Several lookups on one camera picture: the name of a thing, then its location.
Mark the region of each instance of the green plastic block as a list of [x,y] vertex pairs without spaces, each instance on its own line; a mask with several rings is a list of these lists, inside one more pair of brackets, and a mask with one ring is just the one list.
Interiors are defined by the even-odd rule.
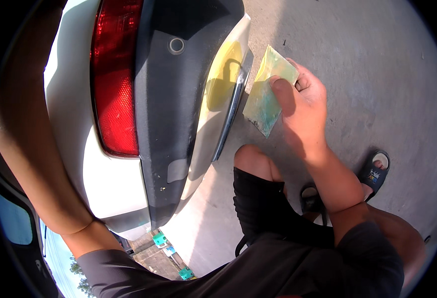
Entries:
[[167,242],[167,238],[166,238],[166,236],[164,236],[164,234],[162,232],[159,232],[159,234],[153,236],[152,240],[154,241],[154,243],[156,243],[156,245],[158,247],[164,247],[161,245],[166,244],[166,242]]
[[182,277],[183,280],[186,280],[187,278],[191,278],[192,276],[194,276],[194,272],[192,272],[189,267],[185,266],[184,269],[179,271],[179,275],[180,277]]

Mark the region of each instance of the sandal logo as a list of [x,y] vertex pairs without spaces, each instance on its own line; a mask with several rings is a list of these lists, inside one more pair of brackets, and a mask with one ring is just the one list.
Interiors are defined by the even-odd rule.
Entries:
[[380,173],[371,170],[371,172],[369,173],[368,178],[369,178],[373,183],[376,183],[376,182],[377,182],[377,179],[379,178],[379,175],[380,175]]

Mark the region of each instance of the car window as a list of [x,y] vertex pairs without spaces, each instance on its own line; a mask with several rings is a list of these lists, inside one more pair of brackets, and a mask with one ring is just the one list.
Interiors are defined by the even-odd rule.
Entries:
[[0,195],[0,223],[8,240],[28,245],[33,240],[30,215],[22,207]]

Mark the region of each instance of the black shorts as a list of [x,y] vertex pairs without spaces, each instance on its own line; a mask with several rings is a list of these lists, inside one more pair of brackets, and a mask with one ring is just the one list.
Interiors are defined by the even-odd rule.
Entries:
[[233,177],[233,203],[248,246],[266,232],[313,247],[335,246],[332,227],[314,224],[293,210],[283,194],[285,182],[268,181],[237,168]]

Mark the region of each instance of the concrete ground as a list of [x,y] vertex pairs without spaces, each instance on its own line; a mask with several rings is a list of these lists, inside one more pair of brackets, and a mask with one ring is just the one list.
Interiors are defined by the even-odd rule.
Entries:
[[[255,54],[249,92],[268,44],[306,66],[328,90],[326,138],[357,171],[370,148],[386,150],[391,169],[370,202],[412,224],[437,248],[437,47],[404,0],[244,0]],[[257,144],[281,170],[293,208],[311,181],[282,140],[269,139],[241,111],[220,159],[188,205],[161,230],[197,276],[234,259],[242,237],[233,206],[233,155]]]

